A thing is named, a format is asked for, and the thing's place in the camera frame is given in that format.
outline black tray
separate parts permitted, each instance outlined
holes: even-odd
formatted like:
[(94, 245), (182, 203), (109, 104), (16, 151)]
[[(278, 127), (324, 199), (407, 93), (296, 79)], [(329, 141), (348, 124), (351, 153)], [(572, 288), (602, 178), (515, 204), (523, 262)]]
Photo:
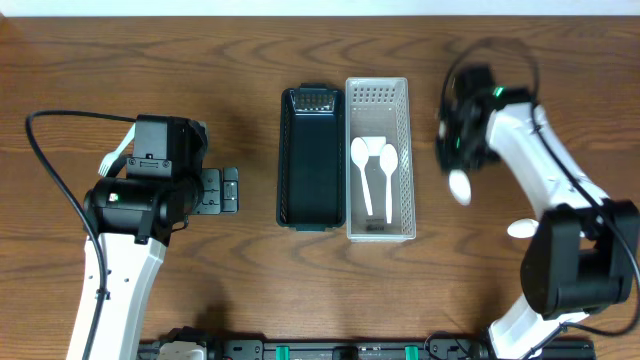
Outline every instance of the black tray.
[(282, 93), (276, 220), (298, 231), (344, 224), (344, 94), (302, 84)]

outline wooden table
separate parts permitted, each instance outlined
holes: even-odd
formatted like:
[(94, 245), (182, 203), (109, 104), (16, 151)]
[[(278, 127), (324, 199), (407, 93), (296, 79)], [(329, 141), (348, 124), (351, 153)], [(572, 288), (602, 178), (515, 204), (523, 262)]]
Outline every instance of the wooden table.
[[(0, 28), (0, 358), (66, 354), (82, 286), (85, 234), (33, 155), (27, 113), (50, 108), (206, 121), (207, 167), (238, 166), (241, 211), (193, 218), (173, 236), (143, 338), (173, 327), (287, 338), (424, 338), (471, 333), (521, 292), (532, 216), (504, 164), (473, 174), (458, 205), (435, 160), (443, 76), (472, 41), (525, 40), (559, 137), (612, 198), (640, 203), (640, 27), (636, 18), (5, 19)], [(504, 84), (530, 81), (505, 51), (484, 52)], [(409, 80), (418, 236), (351, 244), (345, 228), (296, 233), (275, 222), (280, 94), (349, 76)], [(125, 124), (51, 118), (36, 136), (75, 194), (98, 179)], [(619, 328), (635, 295), (587, 321)], [(602, 359), (640, 357), (638, 333), (594, 338)]]

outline metal mount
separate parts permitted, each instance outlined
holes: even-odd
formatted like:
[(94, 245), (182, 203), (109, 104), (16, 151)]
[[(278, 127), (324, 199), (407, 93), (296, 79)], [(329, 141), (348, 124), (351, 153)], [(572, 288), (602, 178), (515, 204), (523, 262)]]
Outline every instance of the metal mount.
[(238, 168), (202, 169), (202, 201), (192, 215), (235, 214), (238, 212)]

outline perforated basket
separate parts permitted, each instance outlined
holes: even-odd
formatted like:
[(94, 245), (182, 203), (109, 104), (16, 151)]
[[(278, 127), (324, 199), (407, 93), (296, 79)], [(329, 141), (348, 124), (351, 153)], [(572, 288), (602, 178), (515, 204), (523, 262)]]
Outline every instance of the perforated basket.
[[(353, 241), (404, 241), (416, 237), (408, 83), (405, 78), (349, 78), (346, 82), (347, 235)], [(360, 170), (351, 161), (356, 137), (386, 137), (398, 152), (391, 177), (392, 221), (385, 221), (386, 176), (378, 156), (365, 172), (373, 216), (368, 216)]]

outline white wall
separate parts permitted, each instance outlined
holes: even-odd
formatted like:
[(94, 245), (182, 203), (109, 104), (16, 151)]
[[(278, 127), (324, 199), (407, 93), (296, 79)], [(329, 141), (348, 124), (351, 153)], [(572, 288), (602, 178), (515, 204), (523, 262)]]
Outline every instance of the white wall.
[(640, 0), (0, 0), (13, 16), (640, 15)]

